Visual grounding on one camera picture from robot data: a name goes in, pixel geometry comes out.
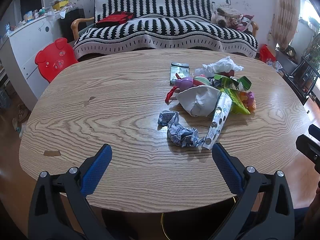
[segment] black and white striped blanket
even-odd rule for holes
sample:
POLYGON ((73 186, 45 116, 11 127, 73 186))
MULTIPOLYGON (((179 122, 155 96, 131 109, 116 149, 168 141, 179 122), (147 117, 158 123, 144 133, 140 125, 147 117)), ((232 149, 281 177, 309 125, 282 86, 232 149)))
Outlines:
POLYGON ((250 34, 211 23, 211 3, 230 0, 95 0, 95 21, 115 11, 130 11, 137 19, 123 25, 89 28, 74 45, 76 58, 142 48, 195 47, 255 57, 257 40, 250 34))
POLYGON ((90 28, 76 41, 74 52, 79 59, 89 53, 109 55, 141 48, 194 47, 255 57, 258 43, 250 34, 220 28, 212 23, 177 18, 143 18, 118 26, 90 28))

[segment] plastic wrapper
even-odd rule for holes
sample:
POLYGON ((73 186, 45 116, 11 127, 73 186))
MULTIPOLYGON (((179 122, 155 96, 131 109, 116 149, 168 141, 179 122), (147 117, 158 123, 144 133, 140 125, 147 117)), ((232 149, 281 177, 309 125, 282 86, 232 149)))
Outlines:
POLYGON ((226 77, 223 75, 215 74, 213 77, 209 77, 210 85, 218 88, 230 88, 239 91, 247 91, 250 89, 252 83, 246 77, 236 79, 235 77, 226 77))
POLYGON ((171 141, 181 147, 197 147, 204 139, 199 139, 199 133, 195 128, 186 128, 179 124, 179 113, 164 110, 159 114, 158 125, 168 126, 167 136, 171 141))
POLYGON ((242 66, 238 66, 230 56, 220 59, 216 63, 211 63, 209 65, 202 65, 202 68, 197 68, 195 70, 194 76, 204 75, 205 77, 212 77, 214 74, 225 72, 228 73, 230 70, 241 71, 242 66))
POLYGON ((204 139, 204 143, 202 144, 203 148, 206 148, 209 150, 212 149, 228 117, 228 114, 231 110, 231 105, 232 105, 232 100, 230 96, 228 96, 224 92, 221 93, 221 96, 217 102, 217 106, 213 114, 212 123, 204 139))
POLYGON ((236 90, 222 88, 221 92, 225 92, 232 100, 231 112, 234 114, 250 114, 249 110, 244 106, 241 99, 238 96, 236 90))

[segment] wooden table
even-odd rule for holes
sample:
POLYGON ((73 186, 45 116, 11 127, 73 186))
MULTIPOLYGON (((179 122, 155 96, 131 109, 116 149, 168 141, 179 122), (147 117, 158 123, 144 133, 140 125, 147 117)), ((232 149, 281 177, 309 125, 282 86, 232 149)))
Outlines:
POLYGON ((298 151, 297 136, 307 131, 308 116, 290 87, 266 64, 246 57, 192 49, 119 53, 77 63, 60 73, 44 91, 23 135, 20 164, 37 179, 41 171, 66 172, 100 149, 113 157, 91 205, 127 212, 169 212, 201 207, 232 197, 209 150, 180 148, 159 127, 159 113, 180 112, 180 123, 205 136, 208 117, 191 117, 173 100, 171 62, 189 63, 191 73, 203 63, 230 55, 252 81, 257 110, 230 114, 218 141, 242 163, 273 174, 298 151), (61 156, 44 156, 59 150, 61 156))

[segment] yellow box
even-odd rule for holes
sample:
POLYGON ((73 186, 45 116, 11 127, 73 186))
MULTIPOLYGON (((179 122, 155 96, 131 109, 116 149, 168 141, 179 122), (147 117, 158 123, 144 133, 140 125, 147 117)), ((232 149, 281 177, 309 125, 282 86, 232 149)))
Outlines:
POLYGON ((57 11, 60 10, 60 8, 64 7, 66 4, 69 3, 69 0, 67 1, 62 1, 62 2, 58 2, 57 4, 55 4, 54 6, 52 6, 53 9, 56 9, 57 11))

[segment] curtain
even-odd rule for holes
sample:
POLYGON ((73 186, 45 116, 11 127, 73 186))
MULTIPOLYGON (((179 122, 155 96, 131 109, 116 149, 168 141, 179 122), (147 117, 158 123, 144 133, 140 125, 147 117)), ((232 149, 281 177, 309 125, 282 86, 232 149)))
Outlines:
POLYGON ((299 14, 300 0, 279 0, 279 10, 272 25, 272 36, 281 50, 285 50, 293 39, 299 14))

